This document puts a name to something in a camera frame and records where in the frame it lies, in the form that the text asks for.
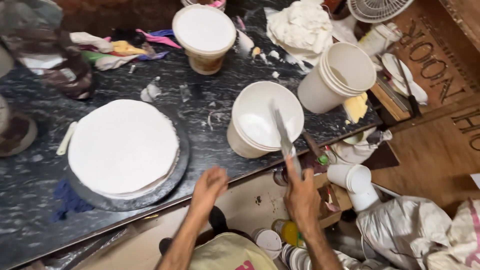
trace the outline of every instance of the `stacked white buckets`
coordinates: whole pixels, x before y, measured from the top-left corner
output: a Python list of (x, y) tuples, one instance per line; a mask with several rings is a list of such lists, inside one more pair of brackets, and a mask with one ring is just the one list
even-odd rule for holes
[(327, 48), (298, 88), (302, 105), (324, 113), (370, 89), (377, 79), (369, 56), (355, 45), (338, 42)]
[(227, 129), (230, 147), (244, 158), (258, 158), (280, 150), (280, 137), (268, 107), (277, 104), (291, 141), (303, 130), (303, 109), (290, 90), (273, 82), (257, 82), (245, 87), (233, 103)]
[(372, 173), (363, 165), (333, 164), (328, 167), (327, 177), (332, 183), (347, 190), (356, 212), (370, 209), (381, 203), (372, 185)]

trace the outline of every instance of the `plastic bottle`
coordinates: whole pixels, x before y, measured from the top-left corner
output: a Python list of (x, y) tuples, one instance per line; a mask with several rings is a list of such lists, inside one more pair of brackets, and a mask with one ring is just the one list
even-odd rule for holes
[(299, 248), (307, 248), (297, 225), (293, 221), (278, 219), (273, 222), (272, 230), (274, 230), (287, 244)]

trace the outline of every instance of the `floor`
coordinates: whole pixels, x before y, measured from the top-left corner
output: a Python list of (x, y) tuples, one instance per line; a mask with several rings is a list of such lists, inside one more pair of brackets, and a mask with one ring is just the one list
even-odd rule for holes
[[(216, 201), (227, 218), (228, 227), (252, 234), (258, 228), (270, 228), (276, 219), (288, 219), (283, 203), (286, 188), (273, 181), (271, 173), (256, 176), (229, 189)], [(134, 223), (137, 235), (106, 252), (93, 255), (74, 270), (152, 270), (161, 255), (158, 242), (173, 237), (188, 206), (180, 206), (156, 218)], [(285, 267), (277, 259), (279, 269)]]

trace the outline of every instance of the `black marble countertop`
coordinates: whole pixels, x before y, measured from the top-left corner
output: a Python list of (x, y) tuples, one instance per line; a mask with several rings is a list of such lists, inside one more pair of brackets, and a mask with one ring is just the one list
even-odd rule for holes
[[(265, 6), (281, 10), (290, 1), (263, 2)], [(248, 8), (238, 9), (242, 11), (239, 14), (247, 26), (246, 33), (264, 52), (275, 49), (282, 55), (283, 50), (266, 37), (264, 5), (261, 4), (247, 1)], [(38, 138), (32, 146), (19, 155), (0, 159), (0, 269), (12, 268), (187, 200), (197, 178), (213, 164), (227, 168), (235, 181), (282, 160), (279, 152), (258, 159), (238, 156), (228, 145), (227, 126), (231, 106), (248, 84), (268, 80), (296, 93), (305, 76), (298, 66), (273, 58), (268, 59), (270, 65), (259, 58), (252, 61), (231, 49), (220, 72), (203, 76), (189, 67), (182, 50), (164, 45), (155, 46), (155, 49), (168, 49), (171, 53), (162, 60), (139, 63), (133, 74), (128, 73), (129, 65), (111, 71), (95, 71), (98, 88), (94, 97), (87, 101), (68, 99), (57, 90), (41, 85), (38, 78), (23, 67), (15, 68), (0, 79), (0, 94), (16, 109), (30, 115), (38, 125)], [(274, 71), (280, 73), (278, 79), (272, 77)], [(155, 206), (129, 212), (94, 209), (79, 214), (68, 213), (65, 221), (49, 222), (48, 218), (60, 206), (59, 201), (52, 199), (52, 191), (63, 177), (60, 161), (64, 156), (57, 156), (56, 150), (69, 124), (110, 101), (121, 98), (140, 100), (140, 91), (156, 76), (161, 77), (162, 95), (155, 104), (178, 114), (191, 144), (190, 163), (182, 182)], [(192, 84), (201, 86), (203, 97), (183, 102), (180, 86)], [(218, 116), (212, 117), (213, 130), (206, 124), (212, 112)], [(371, 106), (357, 124), (346, 125), (346, 118), (342, 107), (325, 114), (305, 110), (305, 129), (324, 145), (380, 123)], [(308, 149), (302, 137), (295, 142), (295, 147), (301, 152)]]

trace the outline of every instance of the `pink piping bag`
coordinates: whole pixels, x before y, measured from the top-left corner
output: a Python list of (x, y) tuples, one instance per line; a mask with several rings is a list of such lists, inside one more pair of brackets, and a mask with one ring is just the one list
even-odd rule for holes
[(157, 43), (164, 43), (164, 44), (167, 44), (167, 45), (169, 45), (169, 46), (172, 46), (172, 47), (181, 49), (181, 47), (180, 47), (179, 45), (177, 45), (175, 42), (173, 42), (173, 41), (172, 41), (170, 38), (168, 38), (168, 37), (156, 37), (156, 36), (152, 36), (151, 34), (145, 33), (145, 32), (142, 31), (141, 29), (137, 29), (136, 31), (137, 31), (137, 32), (140, 32), (140, 33), (143, 33), (143, 34), (145, 35), (145, 37), (147, 38), (147, 41), (157, 42)]

